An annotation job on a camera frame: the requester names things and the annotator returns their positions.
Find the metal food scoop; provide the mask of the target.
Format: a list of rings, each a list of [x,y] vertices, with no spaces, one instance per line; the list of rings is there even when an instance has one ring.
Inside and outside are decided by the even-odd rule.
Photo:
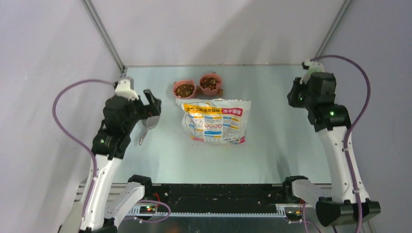
[[[147,133],[149,132],[149,130],[155,128],[157,126],[157,124],[159,123],[160,120],[160,116],[150,116],[145,120],[142,120],[142,126],[143,129],[140,133],[140,136],[138,138],[138,144],[142,145]]]

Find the cat food bag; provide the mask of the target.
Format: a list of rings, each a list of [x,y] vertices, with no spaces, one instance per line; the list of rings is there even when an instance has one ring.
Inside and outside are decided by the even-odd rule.
[[[192,140],[209,144],[245,142],[252,102],[226,99],[176,99],[183,110],[182,127]]]

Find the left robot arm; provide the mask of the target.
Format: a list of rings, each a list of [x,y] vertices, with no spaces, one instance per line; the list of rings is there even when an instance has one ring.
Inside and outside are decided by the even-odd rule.
[[[92,142],[89,188],[58,230],[60,233],[116,233],[138,202],[148,202],[154,190],[149,177],[134,175],[114,201],[108,203],[114,176],[131,142],[130,134],[141,120],[159,117],[162,101],[149,89],[145,105],[133,91],[116,91],[105,102],[104,119]]]

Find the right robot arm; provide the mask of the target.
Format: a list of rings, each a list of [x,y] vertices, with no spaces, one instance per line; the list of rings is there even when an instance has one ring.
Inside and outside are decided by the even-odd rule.
[[[353,126],[345,106],[335,103],[336,78],[332,73],[314,72],[307,81],[293,80],[288,104],[304,108],[308,120],[324,148],[331,177],[327,193],[307,177],[291,176],[284,181],[285,201],[299,199],[315,208],[324,226],[362,224],[381,212],[380,204],[370,199],[354,157],[350,128]]]

